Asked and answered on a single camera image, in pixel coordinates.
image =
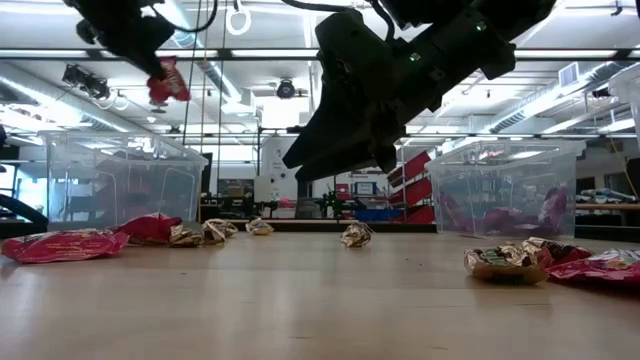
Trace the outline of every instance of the ceiling duct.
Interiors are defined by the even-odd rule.
[[[635,63],[632,61],[610,61],[601,64],[579,62],[571,64],[560,70],[558,81],[545,86],[542,90],[521,100],[516,106],[496,115],[483,132],[488,130],[495,134],[509,126],[532,118],[559,105],[585,88],[608,81],[613,75],[633,64]]]
[[[195,28],[194,24],[189,23],[184,11],[178,4],[176,4],[175,0],[165,0],[164,4],[156,4],[155,7],[158,9],[158,12],[174,24],[183,28]],[[202,42],[195,34],[184,33],[176,30],[171,37],[171,40],[180,48],[193,48],[194,44],[197,48],[204,48]],[[229,79],[222,74],[218,65],[211,61],[196,61],[196,65],[211,80],[211,82],[221,90],[225,101],[240,102],[242,100],[242,96],[238,89],[236,89]]]
[[[30,105],[40,105],[55,111],[64,121],[80,122],[90,119],[97,129],[150,133],[141,126],[99,109],[94,104],[68,93],[67,90],[59,89],[7,63],[0,63],[0,84],[35,101],[35,104]]]

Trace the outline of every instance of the table surface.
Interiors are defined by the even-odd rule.
[[[576,241],[594,250],[634,244]],[[205,249],[17,266],[0,259],[0,359],[622,359],[640,302],[553,283],[470,278],[489,240],[238,234]]]

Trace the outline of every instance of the crumpled wrapper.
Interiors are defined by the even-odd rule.
[[[544,271],[548,253],[530,252],[530,248],[508,242],[505,245],[467,250],[464,266],[484,281],[535,284],[547,279]]]
[[[220,230],[226,239],[233,237],[238,232],[238,228],[232,223],[222,219],[211,219],[204,222],[203,227],[215,227]]]
[[[219,245],[224,244],[225,241],[227,241],[224,231],[220,230],[216,224],[210,220],[207,220],[202,224],[202,230],[204,231],[205,245]]]
[[[253,235],[269,235],[273,232],[271,225],[267,224],[264,220],[257,218],[245,224],[247,232]]]
[[[543,256],[544,259],[548,260],[548,263],[544,264],[545,268],[586,259],[593,255],[592,251],[580,246],[535,237],[523,241],[522,246],[525,251],[531,254],[538,254],[541,251],[546,252],[547,254]]]
[[[364,247],[371,241],[371,233],[373,230],[361,222],[349,225],[347,230],[342,233],[340,241],[347,247]]]
[[[169,247],[200,247],[205,241],[197,231],[185,229],[183,225],[171,227],[171,237],[169,238]]]

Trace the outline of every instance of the red snack bag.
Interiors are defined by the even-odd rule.
[[[181,223],[181,218],[154,213],[130,220],[114,231],[130,235],[132,244],[166,245],[171,239],[171,227]]]
[[[21,263],[87,260],[115,255],[129,240],[129,235],[109,230],[55,231],[8,239],[2,254]]]
[[[549,259],[545,267],[566,264],[576,260],[586,259],[593,255],[593,252],[583,247],[563,244],[557,241],[550,241],[532,237],[522,242],[522,246],[531,253],[546,252]]]
[[[189,93],[182,75],[176,69],[176,57],[160,58],[160,65],[165,71],[165,79],[149,78],[147,80],[151,100],[158,104],[165,102],[170,96],[178,101],[191,100],[191,93]]]
[[[602,279],[640,285],[640,251],[611,249],[587,259],[553,266],[547,273],[558,280]]]

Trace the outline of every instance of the ceiling pipe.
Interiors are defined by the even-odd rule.
[[[155,7],[158,12],[176,25],[189,29],[196,27],[187,20],[184,10],[176,4],[175,0],[165,0],[164,4],[157,4]],[[171,37],[171,41],[180,48],[192,48],[194,45],[196,48],[205,48],[200,39],[196,37],[196,34],[184,33],[177,30]],[[220,89],[225,101],[240,102],[242,100],[240,91],[238,91],[231,81],[222,74],[218,65],[212,61],[197,61],[196,65],[209,78],[209,80],[211,80],[213,85]]]
[[[516,106],[496,115],[490,125],[481,132],[498,133],[509,126],[530,119],[585,89],[608,81],[612,76],[633,64],[635,63],[632,61],[610,61],[593,67],[592,63],[579,63],[581,74],[576,84],[563,88],[558,81],[555,81],[545,86],[542,90],[524,98]]]
[[[120,132],[151,133],[131,121],[102,110],[91,102],[51,85],[13,65],[0,62],[0,82],[33,98],[40,106],[56,107],[60,108],[60,111],[68,110],[70,116],[86,116],[96,128],[107,128]]]

